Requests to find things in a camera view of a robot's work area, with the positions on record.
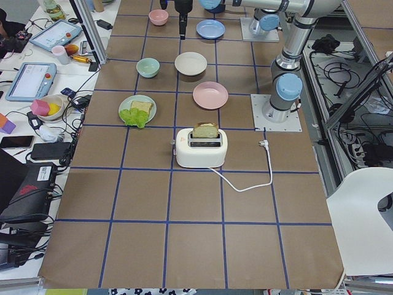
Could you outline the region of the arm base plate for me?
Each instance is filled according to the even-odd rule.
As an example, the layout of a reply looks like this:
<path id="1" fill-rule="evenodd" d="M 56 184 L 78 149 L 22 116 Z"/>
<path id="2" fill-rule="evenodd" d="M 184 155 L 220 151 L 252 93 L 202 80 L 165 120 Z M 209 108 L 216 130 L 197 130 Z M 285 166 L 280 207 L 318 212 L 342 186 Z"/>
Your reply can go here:
<path id="1" fill-rule="evenodd" d="M 250 29 L 253 18 L 240 18 L 241 31 L 244 41 L 249 42 L 279 42 L 279 34 L 277 29 L 271 31 L 260 30 L 258 34 L 254 34 Z"/>
<path id="2" fill-rule="evenodd" d="M 251 94 L 252 114 L 256 131 L 302 132 L 297 105 L 278 111 L 270 104 L 271 95 Z"/>

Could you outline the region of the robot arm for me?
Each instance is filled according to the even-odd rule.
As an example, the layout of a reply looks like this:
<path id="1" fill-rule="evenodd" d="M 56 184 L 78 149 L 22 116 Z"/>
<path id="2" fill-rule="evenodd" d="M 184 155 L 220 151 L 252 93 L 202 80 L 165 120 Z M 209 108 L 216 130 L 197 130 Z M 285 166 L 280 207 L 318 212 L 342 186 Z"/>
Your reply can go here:
<path id="1" fill-rule="evenodd" d="M 270 122 L 282 123 L 287 120 L 303 88 L 297 71 L 300 69 L 305 44 L 318 19 L 332 13 L 340 4 L 340 1 L 230 1 L 233 7 L 295 14 L 285 45 L 271 65 L 274 93 L 262 107 L 264 118 Z"/>
<path id="2" fill-rule="evenodd" d="M 262 33 L 270 32 L 279 26 L 279 15 L 275 10 L 254 9 L 254 16 L 249 25 L 252 35 L 258 36 Z"/>

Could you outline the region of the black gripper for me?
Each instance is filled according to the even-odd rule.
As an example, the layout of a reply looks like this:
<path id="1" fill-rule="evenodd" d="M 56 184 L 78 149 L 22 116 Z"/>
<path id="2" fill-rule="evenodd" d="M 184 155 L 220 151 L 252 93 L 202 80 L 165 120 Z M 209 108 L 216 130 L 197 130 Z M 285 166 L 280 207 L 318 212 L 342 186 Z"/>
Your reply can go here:
<path id="1" fill-rule="evenodd" d="M 193 0 L 174 0 L 174 8 L 179 13 L 179 37 L 184 40 L 187 31 L 187 14 L 193 9 Z"/>

